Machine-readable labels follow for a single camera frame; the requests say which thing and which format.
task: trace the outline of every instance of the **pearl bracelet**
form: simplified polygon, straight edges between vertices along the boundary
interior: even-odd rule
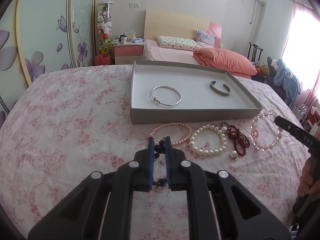
[[[220,148],[208,151],[208,150],[203,150],[201,148],[198,148],[198,147],[194,146],[194,144],[195,144],[194,140],[196,139],[198,134],[201,133],[202,131],[206,130],[206,129],[213,130],[220,136],[220,141],[221,141],[221,147]],[[200,127],[198,130],[196,130],[196,132],[189,138],[189,146],[191,147],[193,152],[195,152],[195,153],[197,153],[199,155],[212,156],[212,155],[220,154],[226,149],[226,146],[227,146],[226,138],[225,138],[225,136],[226,136],[225,132],[226,131],[227,131],[227,128],[225,126],[223,126],[221,129],[219,129],[218,126],[209,125],[209,124],[204,125],[204,126]]]
[[[169,126],[181,126],[181,127],[185,127],[188,130],[188,136],[186,136],[185,138],[182,138],[180,141],[172,142],[171,146],[176,146],[178,144],[184,143],[191,136],[191,131],[192,130],[191,130],[189,125],[184,124],[182,122],[172,122],[172,123],[166,123],[166,124],[162,124],[162,125],[157,126],[156,128],[154,128],[151,131],[151,133],[149,133],[149,137],[152,137],[155,134],[155,132],[158,131],[159,129],[164,128],[164,127],[169,127]]]
[[[276,135],[276,138],[269,145],[263,145],[262,143],[260,143],[260,141],[258,140],[258,137],[259,137],[258,129],[256,128],[257,122],[260,119],[262,119],[263,117],[269,117],[274,122],[274,119],[277,116],[278,116],[278,114],[276,114],[274,111],[271,110],[268,112],[264,112],[263,114],[259,113],[258,116],[255,116],[253,118],[252,124],[250,126],[250,128],[251,128],[250,138],[252,140],[253,145],[256,147],[257,150],[262,149],[262,151],[270,151],[279,145],[279,142],[282,138],[282,132],[283,132],[282,128],[278,127],[278,133]]]

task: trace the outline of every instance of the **clear pink crystal bracelet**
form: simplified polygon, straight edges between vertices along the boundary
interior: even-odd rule
[[[276,135],[276,138],[273,140],[273,142],[269,145],[263,145],[262,143],[260,143],[260,141],[258,140],[259,137],[259,133],[258,133],[258,129],[257,127],[257,122],[262,119],[263,117],[268,117],[269,119],[271,119],[273,122],[275,121],[275,118],[278,116],[278,114],[276,114],[273,110],[270,110],[268,112],[263,112],[258,114],[258,116],[255,116],[252,120],[252,124],[250,126],[251,128],[251,132],[250,132],[250,138],[252,140],[253,145],[256,147],[257,150],[261,150],[262,151],[269,151],[272,150],[273,148],[277,147],[279,145],[279,142],[282,138],[282,131],[283,129],[278,127],[278,133]]]
[[[166,123],[166,124],[162,124],[162,125],[159,125],[157,126],[156,128],[154,128],[151,133],[149,133],[149,136],[152,137],[156,131],[158,131],[159,129],[161,128],[164,128],[164,127],[169,127],[169,126],[180,126],[180,127],[185,127],[187,130],[188,130],[188,136],[185,137],[185,138],[182,138],[180,141],[176,141],[176,142],[172,142],[171,143],[171,146],[175,146],[175,145],[178,145],[178,144],[181,144],[181,143],[184,143],[186,142],[189,137],[191,136],[191,128],[189,125],[187,124],[184,124],[182,122],[171,122],[171,123]]]

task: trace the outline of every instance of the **pink drawer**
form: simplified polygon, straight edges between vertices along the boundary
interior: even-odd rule
[[[115,57],[122,56],[141,56],[142,55],[142,46],[116,46],[115,48]]]

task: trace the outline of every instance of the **silver bangle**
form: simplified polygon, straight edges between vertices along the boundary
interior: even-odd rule
[[[211,81],[211,83],[210,83],[210,87],[211,87],[211,89],[212,89],[214,92],[216,92],[216,93],[218,93],[219,95],[222,95],[222,96],[224,96],[224,97],[227,97],[228,95],[230,95],[231,90],[230,90],[230,88],[229,88],[226,84],[223,84],[223,87],[228,91],[228,93],[216,89],[216,88],[213,86],[215,83],[216,83],[215,81]]]
[[[158,88],[168,88],[168,89],[173,90],[174,92],[176,92],[176,93],[179,95],[179,97],[180,97],[179,101],[176,102],[176,103],[174,103],[174,104],[164,104],[164,103],[161,103],[160,100],[158,100],[156,97],[154,97],[154,96],[152,95],[153,90],[156,90],[156,89],[158,89]],[[156,87],[154,87],[153,89],[151,89],[150,95],[152,96],[153,101],[155,101],[155,102],[157,102],[158,104],[163,105],[163,106],[175,106],[175,105],[177,105],[177,104],[179,104],[179,103],[181,102],[181,94],[179,93],[179,91],[176,90],[176,89],[174,89],[174,88],[172,88],[172,87],[168,87],[168,86],[156,86]]]

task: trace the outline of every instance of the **floral bedsheet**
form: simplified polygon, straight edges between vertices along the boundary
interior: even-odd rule
[[[131,71],[131,65],[114,65],[43,74],[10,112],[0,130],[0,203],[24,236],[92,171],[116,171],[147,146],[148,134],[156,124],[130,121]],[[264,111],[274,109],[299,125],[269,86],[238,79]],[[251,121],[228,120],[246,136]],[[258,124],[260,136],[272,142],[274,124],[267,118]],[[189,125],[196,130],[202,123]],[[169,135],[175,141],[186,136],[186,131],[177,127],[167,129],[155,138]],[[210,149],[212,135],[202,134]],[[308,153],[288,133],[283,132],[280,145],[272,151],[258,152],[250,146],[235,162],[228,157],[231,143],[225,153],[211,157],[195,155],[187,144],[177,148],[204,170],[229,171],[282,223],[290,224]],[[154,179],[165,177],[165,162],[160,158],[155,162]],[[185,192],[153,187],[149,193],[135,192],[133,197],[131,239],[188,239]]]

